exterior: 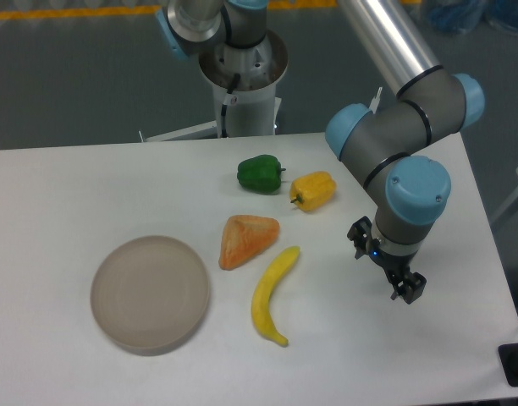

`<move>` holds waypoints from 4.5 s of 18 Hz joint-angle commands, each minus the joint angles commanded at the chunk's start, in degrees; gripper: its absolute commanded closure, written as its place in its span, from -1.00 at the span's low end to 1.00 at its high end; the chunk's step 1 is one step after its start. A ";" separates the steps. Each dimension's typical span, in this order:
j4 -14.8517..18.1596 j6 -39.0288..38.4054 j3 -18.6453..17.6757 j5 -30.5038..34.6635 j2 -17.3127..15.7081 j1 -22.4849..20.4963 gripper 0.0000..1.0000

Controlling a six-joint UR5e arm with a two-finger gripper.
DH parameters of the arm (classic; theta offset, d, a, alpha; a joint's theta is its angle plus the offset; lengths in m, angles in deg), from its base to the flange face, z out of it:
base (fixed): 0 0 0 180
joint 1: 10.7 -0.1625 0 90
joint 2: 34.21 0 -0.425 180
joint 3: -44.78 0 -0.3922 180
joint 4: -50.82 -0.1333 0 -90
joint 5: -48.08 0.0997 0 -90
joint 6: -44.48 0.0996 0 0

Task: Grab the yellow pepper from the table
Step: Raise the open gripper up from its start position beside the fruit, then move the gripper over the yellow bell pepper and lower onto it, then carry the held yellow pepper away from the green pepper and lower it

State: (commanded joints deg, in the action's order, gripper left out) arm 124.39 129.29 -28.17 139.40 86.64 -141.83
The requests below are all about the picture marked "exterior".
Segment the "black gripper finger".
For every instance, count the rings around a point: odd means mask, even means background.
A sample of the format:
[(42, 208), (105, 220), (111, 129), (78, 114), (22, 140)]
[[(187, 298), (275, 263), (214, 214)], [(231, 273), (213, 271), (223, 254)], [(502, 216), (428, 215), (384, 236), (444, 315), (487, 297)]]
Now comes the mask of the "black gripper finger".
[(427, 279), (418, 272), (402, 270), (401, 272), (389, 272), (388, 281), (393, 287), (391, 299), (402, 298), (408, 305), (422, 296)]
[(370, 240), (372, 223), (368, 217), (362, 217), (354, 222), (347, 233), (347, 238), (355, 248), (355, 259), (369, 255), (368, 243)]

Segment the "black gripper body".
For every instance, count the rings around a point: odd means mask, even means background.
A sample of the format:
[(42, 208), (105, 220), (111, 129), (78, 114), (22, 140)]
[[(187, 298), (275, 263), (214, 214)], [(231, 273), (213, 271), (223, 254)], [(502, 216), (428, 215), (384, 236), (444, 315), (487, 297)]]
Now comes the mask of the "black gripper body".
[(367, 241), (368, 256), (386, 272), (391, 283), (401, 283), (410, 274), (410, 263), (421, 243), (398, 244), (388, 239), (377, 227), (372, 225)]

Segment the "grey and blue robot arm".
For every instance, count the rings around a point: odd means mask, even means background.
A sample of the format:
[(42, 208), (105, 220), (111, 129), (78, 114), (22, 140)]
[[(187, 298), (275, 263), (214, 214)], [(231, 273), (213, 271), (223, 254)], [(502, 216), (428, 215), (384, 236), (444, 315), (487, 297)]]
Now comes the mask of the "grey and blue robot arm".
[[(424, 276), (411, 260), (450, 194), (450, 177), (421, 150), (475, 123), (485, 106), (479, 83), (450, 74), (395, 1), (339, 3), (396, 103), (380, 112), (352, 104), (328, 122), (325, 138), (376, 204), (348, 233), (357, 257), (380, 266), (406, 303), (418, 299)], [(212, 86), (218, 136), (274, 132), (276, 84), (288, 57), (267, 28), (264, 1), (170, 1), (156, 13), (169, 48), (179, 58), (197, 55)]]

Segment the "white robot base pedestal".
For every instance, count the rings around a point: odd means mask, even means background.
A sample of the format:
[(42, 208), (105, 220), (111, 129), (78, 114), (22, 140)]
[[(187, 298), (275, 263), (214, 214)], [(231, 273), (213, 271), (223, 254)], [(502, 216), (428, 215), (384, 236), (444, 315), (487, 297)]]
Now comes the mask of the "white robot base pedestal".
[(218, 45), (200, 55), (199, 66), (212, 87), (215, 119), (151, 136), (145, 142), (275, 133), (281, 104), (276, 88), (288, 67), (287, 49), (277, 34), (267, 30), (262, 41), (248, 49)]

